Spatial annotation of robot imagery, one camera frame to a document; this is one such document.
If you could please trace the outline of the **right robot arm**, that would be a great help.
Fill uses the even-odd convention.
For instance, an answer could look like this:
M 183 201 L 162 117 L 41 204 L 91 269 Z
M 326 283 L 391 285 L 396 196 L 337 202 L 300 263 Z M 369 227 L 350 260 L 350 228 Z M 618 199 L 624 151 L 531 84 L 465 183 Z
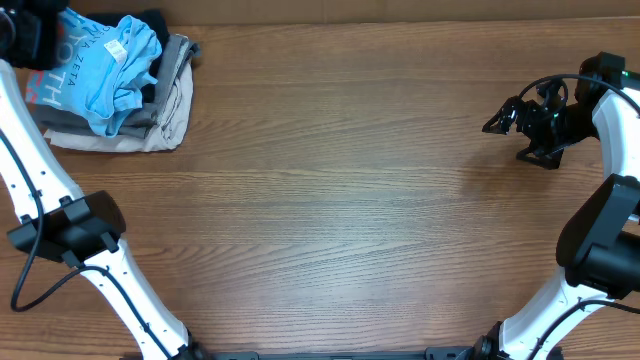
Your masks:
M 622 299 L 639 289 L 639 238 L 625 231 L 639 219 L 639 75 L 624 57 L 601 52 L 567 74 L 527 85 L 536 99 L 508 98 L 485 133 L 515 130 L 530 143 L 517 159 L 547 170 L 566 148 L 600 143 L 603 183 L 566 223 L 550 280 L 516 314 L 497 322 L 463 359 L 560 359 L 559 342 L 603 307 L 632 312 Z

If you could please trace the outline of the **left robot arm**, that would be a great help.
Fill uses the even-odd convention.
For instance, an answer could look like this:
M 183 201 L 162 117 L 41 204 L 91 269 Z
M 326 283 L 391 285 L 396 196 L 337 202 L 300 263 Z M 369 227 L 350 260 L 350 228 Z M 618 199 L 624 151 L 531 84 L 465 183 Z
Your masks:
M 63 263 L 104 296 L 144 359 L 204 359 L 206 350 L 162 303 L 137 266 L 126 224 L 104 191 L 85 194 L 50 151 L 29 106 L 86 118 L 112 135 L 141 105 L 161 51 L 155 33 L 127 16 L 116 26 L 65 1 L 1 5 L 1 175 L 19 226 L 8 234 L 29 260 Z

